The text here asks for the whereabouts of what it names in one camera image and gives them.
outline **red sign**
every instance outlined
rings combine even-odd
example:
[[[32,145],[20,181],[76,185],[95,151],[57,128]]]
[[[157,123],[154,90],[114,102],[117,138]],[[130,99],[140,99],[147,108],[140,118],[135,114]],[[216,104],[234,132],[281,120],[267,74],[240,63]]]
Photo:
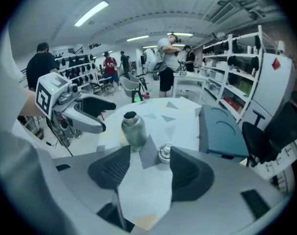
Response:
[[[277,70],[279,67],[280,67],[280,62],[278,61],[277,58],[275,58],[275,60],[274,60],[274,62],[273,62],[273,64],[272,64],[272,68],[273,68],[274,70]]]

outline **ceiling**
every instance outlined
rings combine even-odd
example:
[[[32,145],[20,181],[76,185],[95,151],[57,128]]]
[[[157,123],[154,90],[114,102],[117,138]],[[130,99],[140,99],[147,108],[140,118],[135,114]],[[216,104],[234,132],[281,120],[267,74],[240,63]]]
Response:
[[[141,35],[140,46],[156,45],[167,32],[193,33],[182,37],[183,44],[197,46],[212,38],[211,33],[262,20],[283,17],[272,0],[223,0],[236,9],[224,21],[211,23],[223,6],[219,0],[105,0],[109,6],[81,27],[74,24],[102,0],[25,0],[10,21],[9,34],[14,56],[36,49],[40,42],[51,47],[101,43],[126,44],[126,39]],[[253,19],[249,10],[258,9],[263,18]]]

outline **ceiling vent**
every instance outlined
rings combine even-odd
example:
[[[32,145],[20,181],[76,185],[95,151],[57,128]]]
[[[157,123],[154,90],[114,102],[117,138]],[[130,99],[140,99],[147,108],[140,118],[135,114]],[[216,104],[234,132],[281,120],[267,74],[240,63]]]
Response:
[[[228,3],[224,6],[215,16],[211,19],[213,24],[220,24],[222,21],[227,19],[233,11],[236,10],[236,7],[232,3]]]

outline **thermos bottle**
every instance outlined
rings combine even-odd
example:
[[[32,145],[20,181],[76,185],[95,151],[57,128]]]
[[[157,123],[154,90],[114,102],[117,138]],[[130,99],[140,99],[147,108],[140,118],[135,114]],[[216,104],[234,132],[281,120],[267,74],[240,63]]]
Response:
[[[147,140],[147,132],[143,119],[135,112],[127,112],[121,123],[124,136],[131,147],[141,147]]]

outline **ceiling light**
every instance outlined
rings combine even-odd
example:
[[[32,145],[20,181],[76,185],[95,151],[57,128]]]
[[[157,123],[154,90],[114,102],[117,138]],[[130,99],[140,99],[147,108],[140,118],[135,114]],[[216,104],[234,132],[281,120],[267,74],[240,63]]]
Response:
[[[112,50],[110,50],[108,53],[112,53],[113,51]],[[105,54],[105,52],[102,54],[102,55],[104,55]]]
[[[144,46],[143,49],[148,49],[148,48],[157,48],[157,45],[152,45],[152,46]]]
[[[193,34],[190,34],[190,33],[174,33],[176,36],[183,36],[183,37],[192,37]]]
[[[148,37],[149,36],[135,37],[135,38],[130,38],[127,41],[130,42],[130,41],[134,41],[134,40],[138,40],[138,39],[142,39],[142,38],[148,38]]]
[[[94,14],[98,13],[103,8],[106,8],[109,5],[108,2],[102,1],[98,5],[96,5],[94,8],[90,9],[83,17],[79,19],[78,22],[76,22],[75,27],[80,27],[84,24],[85,21],[87,21],[89,18],[91,18]]]

